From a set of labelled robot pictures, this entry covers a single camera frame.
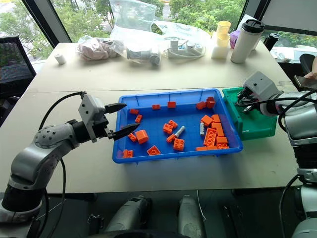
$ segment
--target black lid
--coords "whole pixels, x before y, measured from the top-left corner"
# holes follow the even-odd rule
[[[242,24],[242,28],[247,32],[260,33],[264,30],[265,24],[258,20],[249,19]]]
[[[278,41],[279,39],[279,34],[277,33],[271,33],[269,36],[268,36],[270,39],[275,39]]]

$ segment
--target green plastic tray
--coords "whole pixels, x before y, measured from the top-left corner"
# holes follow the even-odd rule
[[[275,135],[277,117],[267,117],[258,110],[243,113],[236,107],[237,94],[243,88],[223,89],[223,99],[241,140],[251,140]]]

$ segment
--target yellow cup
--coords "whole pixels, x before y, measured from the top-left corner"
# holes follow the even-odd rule
[[[217,34],[228,34],[231,23],[229,21],[220,21],[217,26]]]
[[[228,34],[218,34],[217,35],[217,45],[222,47],[227,47],[230,36]]]

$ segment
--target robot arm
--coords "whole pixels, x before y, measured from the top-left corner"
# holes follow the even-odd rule
[[[80,143],[97,137],[120,139],[139,124],[130,124],[122,130],[109,130],[106,113],[116,112],[125,104],[104,106],[100,99],[85,94],[79,107],[83,121],[68,121],[39,130],[32,143],[13,160],[11,175],[0,205],[0,223],[24,223],[35,217],[41,206],[44,190],[61,160]]]

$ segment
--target person's hand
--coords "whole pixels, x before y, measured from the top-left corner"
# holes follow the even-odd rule
[[[317,72],[310,72],[306,74],[304,78],[317,80]]]

